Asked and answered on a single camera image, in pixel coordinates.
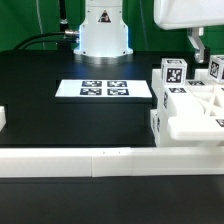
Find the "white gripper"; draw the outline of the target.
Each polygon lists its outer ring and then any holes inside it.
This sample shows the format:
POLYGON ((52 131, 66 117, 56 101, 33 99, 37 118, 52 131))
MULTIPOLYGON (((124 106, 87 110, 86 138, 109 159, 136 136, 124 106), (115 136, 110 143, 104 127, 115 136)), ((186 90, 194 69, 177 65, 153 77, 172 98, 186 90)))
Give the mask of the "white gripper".
POLYGON ((154 0, 154 21, 162 29, 187 29, 197 63, 208 63, 204 26, 224 25, 224 0, 154 0))

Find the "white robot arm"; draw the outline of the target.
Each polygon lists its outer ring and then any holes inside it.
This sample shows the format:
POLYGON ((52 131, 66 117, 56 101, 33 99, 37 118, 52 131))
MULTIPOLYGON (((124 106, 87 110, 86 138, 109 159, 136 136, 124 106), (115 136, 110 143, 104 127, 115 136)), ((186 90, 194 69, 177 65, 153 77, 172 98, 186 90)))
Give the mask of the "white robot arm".
MULTIPOLYGON (((114 64, 129 59, 128 26, 122 18, 123 0, 85 0, 85 19, 79 26, 77 60, 114 64)), ((224 25, 224 0, 154 0, 154 22, 164 30, 188 29, 198 63, 207 49, 199 35, 203 27, 224 25)))

